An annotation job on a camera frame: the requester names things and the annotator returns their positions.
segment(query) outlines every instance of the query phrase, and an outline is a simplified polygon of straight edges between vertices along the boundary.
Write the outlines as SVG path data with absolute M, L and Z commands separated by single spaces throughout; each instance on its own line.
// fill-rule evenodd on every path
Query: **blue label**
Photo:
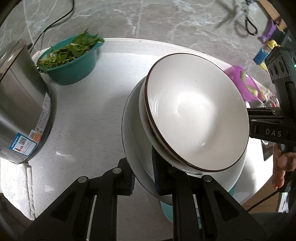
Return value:
M 37 147 L 37 143 L 18 133 L 9 147 L 10 150 L 29 156 Z

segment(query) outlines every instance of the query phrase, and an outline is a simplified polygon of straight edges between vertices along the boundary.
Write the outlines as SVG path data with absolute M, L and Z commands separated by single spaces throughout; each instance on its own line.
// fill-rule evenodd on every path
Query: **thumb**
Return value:
M 286 152 L 280 156 L 278 166 L 288 172 L 296 170 L 296 153 Z

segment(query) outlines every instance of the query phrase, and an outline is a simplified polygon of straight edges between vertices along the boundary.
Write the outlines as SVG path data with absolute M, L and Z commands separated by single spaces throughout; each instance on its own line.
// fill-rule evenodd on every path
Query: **teal bowl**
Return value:
M 72 42 L 76 36 L 65 39 L 56 45 L 52 46 L 52 49 L 55 51 L 61 47 L 64 47 Z M 96 43 L 90 51 L 81 55 L 77 59 L 74 59 L 66 64 L 42 69 L 44 73 L 47 73 L 49 77 L 56 83 L 60 85 L 68 85 L 75 83 L 85 76 L 87 76 L 95 67 L 97 61 L 97 48 L 100 47 L 103 43 Z M 50 48 L 46 50 L 39 59 L 45 58 L 50 54 Z
M 235 185 L 229 190 L 229 194 L 231 196 L 234 195 L 234 190 L 235 190 L 235 187 L 236 187 L 236 183 Z M 173 223 L 173 206 L 169 205 L 169 204 L 166 204 L 162 201 L 159 201 L 160 202 L 160 206 L 161 206 L 161 209 L 163 211 L 163 214 L 166 216 L 166 218 L 171 222 Z M 199 229 L 202 228 L 202 225 L 201 225 L 201 221 L 200 221 L 200 216 L 198 215 L 197 216 L 197 221 L 198 221 L 198 227 Z

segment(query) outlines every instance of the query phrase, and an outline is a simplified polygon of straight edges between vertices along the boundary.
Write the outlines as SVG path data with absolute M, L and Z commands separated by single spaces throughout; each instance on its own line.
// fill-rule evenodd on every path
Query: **white bowl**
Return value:
M 127 161 L 142 186 L 162 202 L 172 205 L 171 195 L 159 196 L 155 189 L 151 157 L 152 145 L 145 134 L 139 114 L 139 93 L 142 83 L 143 80 L 135 86 L 124 107 L 121 126 L 123 148 Z M 226 191 L 229 191 L 242 172 L 244 156 L 245 153 L 234 166 L 225 171 L 207 174 L 220 183 Z
M 144 78 L 144 82 L 142 84 L 139 94 L 139 113 L 143 128 L 152 146 L 168 163 L 178 168 L 179 170 L 183 170 L 193 175 L 203 175 L 202 171 L 192 168 L 191 166 L 188 166 L 186 163 L 183 163 L 181 160 L 178 160 L 178 157 L 176 157 L 169 150 L 169 148 L 166 148 L 165 143 L 163 143 L 161 138 L 157 136 L 157 131 L 154 129 L 153 126 L 151 126 L 151 122 L 149 121 L 149 117 L 146 112 L 147 110 L 144 99 L 145 80 L 146 77 Z
M 212 62 L 168 55 L 150 69 L 144 93 L 153 127 L 179 160 L 218 172 L 242 157 L 249 138 L 247 109 L 234 83 Z

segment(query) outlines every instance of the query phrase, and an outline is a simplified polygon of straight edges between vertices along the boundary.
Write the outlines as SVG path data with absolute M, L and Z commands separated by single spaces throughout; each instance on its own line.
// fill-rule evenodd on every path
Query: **screw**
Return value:
M 209 182 L 211 182 L 213 180 L 212 177 L 209 176 L 209 175 L 204 175 L 202 178 L 207 183 L 209 183 Z
M 79 177 L 78 182 L 79 183 L 85 183 L 87 181 L 87 177 Z
M 113 173 L 118 174 L 121 173 L 121 169 L 119 167 L 116 167 L 112 170 Z
M 176 171 L 177 171 L 177 169 L 175 167 L 168 168 L 168 172 L 170 172 L 170 173 L 175 173 Z

